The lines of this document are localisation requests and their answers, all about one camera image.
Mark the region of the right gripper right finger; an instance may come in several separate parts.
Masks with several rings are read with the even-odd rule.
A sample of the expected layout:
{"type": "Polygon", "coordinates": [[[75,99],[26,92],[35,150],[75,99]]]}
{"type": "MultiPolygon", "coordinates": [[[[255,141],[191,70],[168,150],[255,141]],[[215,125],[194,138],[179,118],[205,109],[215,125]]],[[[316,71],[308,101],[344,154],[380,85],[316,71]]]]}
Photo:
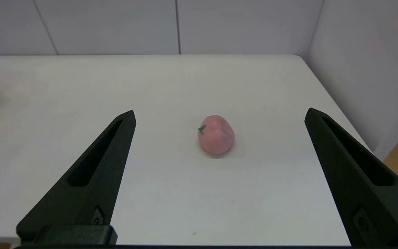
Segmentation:
{"type": "Polygon", "coordinates": [[[398,176],[326,113],[305,126],[351,245],[398,247],[398,176]]]}

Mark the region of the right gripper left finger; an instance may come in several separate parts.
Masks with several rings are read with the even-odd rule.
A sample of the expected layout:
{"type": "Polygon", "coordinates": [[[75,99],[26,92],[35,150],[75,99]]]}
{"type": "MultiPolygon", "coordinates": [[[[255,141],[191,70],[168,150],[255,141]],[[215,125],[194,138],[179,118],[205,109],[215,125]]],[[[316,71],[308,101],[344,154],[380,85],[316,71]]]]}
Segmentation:
{"type": "Polygon", "coordinates": [[[21,245],[114,245],[111,226],[136,118],[117,116],[16,226],[21,245]]]}

